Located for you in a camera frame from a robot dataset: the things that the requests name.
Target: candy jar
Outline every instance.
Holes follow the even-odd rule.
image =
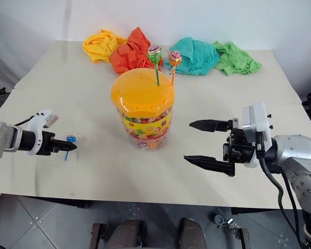
[[[111,90],[123,127],[133,143],[156,149],[166,141],[172,120],[174,86],[162,72],[137,68],[120,75]]]

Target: teal cloth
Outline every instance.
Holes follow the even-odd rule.
[[[183,38],[171,50],[178,50],[182,55],[182,63],[176,67],[176,72],[190,75],[206,75],[220,60],[220,55],[212,44],[191,37]]]
[[[232,74],[251,74],[257,72],[262,65],[255,61],[250,55],[239,49],[233,43],[214,43],[217,51],[221,54],[219,63],[215,66],[217,70],[223,71],[227,76]]]

